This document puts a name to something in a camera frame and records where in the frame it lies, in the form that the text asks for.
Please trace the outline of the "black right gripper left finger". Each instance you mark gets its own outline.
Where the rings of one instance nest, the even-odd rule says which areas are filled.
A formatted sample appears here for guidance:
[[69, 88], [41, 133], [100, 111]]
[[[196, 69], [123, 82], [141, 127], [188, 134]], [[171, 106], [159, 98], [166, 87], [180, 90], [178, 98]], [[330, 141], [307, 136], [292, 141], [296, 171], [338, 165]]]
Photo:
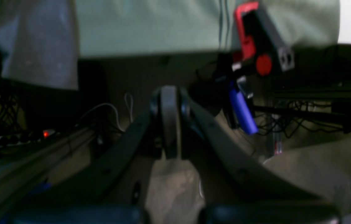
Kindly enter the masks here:
[[69, 179], [24, 200], [10, 224], [150, 224], [145, 208], [157, 140], [160, 90], [115, 145]]

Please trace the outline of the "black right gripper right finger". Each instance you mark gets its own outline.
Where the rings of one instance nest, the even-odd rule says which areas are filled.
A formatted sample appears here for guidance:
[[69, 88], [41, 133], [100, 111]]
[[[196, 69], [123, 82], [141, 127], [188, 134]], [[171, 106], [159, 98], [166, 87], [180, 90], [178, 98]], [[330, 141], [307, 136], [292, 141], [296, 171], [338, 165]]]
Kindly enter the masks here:
[[182, 158], [200, 175], [199, 224], [339, 224], [326, 199], [273, 174], [245, 153], [185, 89], [179, 91]]

